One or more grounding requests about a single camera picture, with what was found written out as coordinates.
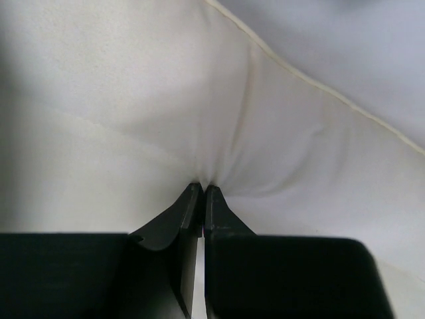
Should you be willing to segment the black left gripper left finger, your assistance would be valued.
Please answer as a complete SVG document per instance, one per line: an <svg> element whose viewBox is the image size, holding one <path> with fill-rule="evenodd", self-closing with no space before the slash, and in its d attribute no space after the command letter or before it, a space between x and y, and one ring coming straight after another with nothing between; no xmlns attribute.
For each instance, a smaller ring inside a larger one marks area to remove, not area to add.
<svg viewBox="0 0 425 319"><path fill-rule="evenodd" d="M203 189L127 233L3 233L2 318L190 318Z"/></svg>

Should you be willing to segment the cream white pillow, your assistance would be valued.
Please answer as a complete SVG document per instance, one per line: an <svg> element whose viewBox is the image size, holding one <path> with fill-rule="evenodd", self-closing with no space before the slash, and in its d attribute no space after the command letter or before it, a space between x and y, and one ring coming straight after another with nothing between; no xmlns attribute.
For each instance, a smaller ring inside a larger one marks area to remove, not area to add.
<svg viewBox="0 0 425 319"><path fill-rule="evenodd" d="M3 232L127 233L192 181L362 241L423 318L424 2L1 2Z"/></svg>

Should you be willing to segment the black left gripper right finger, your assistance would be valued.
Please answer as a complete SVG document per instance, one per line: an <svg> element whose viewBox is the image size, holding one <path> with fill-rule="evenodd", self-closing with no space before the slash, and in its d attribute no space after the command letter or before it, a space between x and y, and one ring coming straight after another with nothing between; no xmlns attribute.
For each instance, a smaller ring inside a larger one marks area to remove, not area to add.
<svg viewBox="0 0 425 319"><path fill-rule="evenodd" d="M258 235L206 191L209 318L393 318L375 260L359 241Z"/></svg>

